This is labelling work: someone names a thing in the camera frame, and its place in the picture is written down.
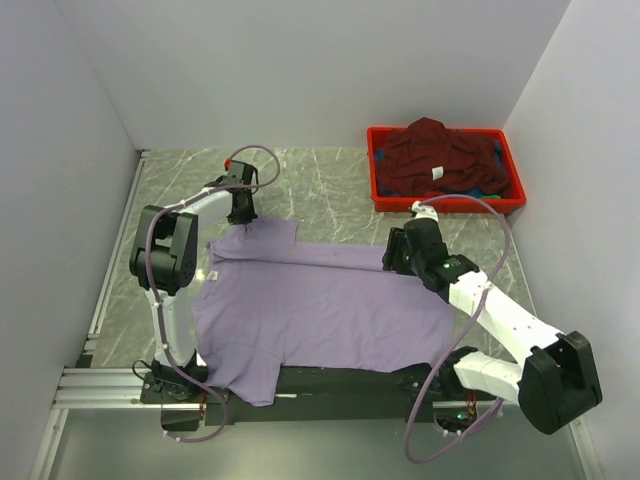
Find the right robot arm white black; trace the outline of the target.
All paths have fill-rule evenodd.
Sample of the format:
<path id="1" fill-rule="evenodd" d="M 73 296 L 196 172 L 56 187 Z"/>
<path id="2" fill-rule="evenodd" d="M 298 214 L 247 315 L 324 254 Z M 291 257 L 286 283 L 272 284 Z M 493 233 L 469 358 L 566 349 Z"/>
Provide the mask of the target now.
<path id="1" fill-rule="evenodd" d="M 431 367 L 424 387 L 460 399 L 471 390 L 516 404 L 550 435 L 598 406 L 603 394 L 592 346 L 577 331 L 563 333 L 503 293 L 473 261 L 449 253 L 437 221 L 416 218 L 390 230 L 384 270 L 419 278 L 423 286 L 469 315 L 511 355 L 490 357 L 452 346 Z"/>

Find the lavender t shirt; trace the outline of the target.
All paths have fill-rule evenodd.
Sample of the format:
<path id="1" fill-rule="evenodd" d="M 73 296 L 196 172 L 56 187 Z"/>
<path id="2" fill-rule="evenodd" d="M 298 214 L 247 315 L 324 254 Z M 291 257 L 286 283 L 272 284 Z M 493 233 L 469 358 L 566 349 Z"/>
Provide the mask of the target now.
<path id="1" fill-rule="evenodd" d="M 382 246 L 296 234 L 263 217 L 209 245 L 211 276 L 192 302 L 209 385 L 262 407 L 284 366 L 389 373 L 442 355 L 453 309 L 419 279 L 384 271 Z"/>

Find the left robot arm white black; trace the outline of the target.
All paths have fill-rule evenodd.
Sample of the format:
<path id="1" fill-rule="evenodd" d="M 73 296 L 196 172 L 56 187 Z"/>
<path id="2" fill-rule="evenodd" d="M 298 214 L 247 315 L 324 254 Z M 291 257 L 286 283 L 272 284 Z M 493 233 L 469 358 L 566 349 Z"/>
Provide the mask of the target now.
<path id="1" fill-rule="evenodd" d="M 176 367 L 165 377 L 164 389 L 176 401 L 193 399 L 200 388 L 195 362 L 196 343 L 189 326 L 187 287 L 195 278 L 200 234 L 221 222 L 248 224 L 256 217 L 254 184 L 207 185 L 174 205 L 142 209 L 129 270 L 149 302 L 156 341 L 154 360 Z"/>

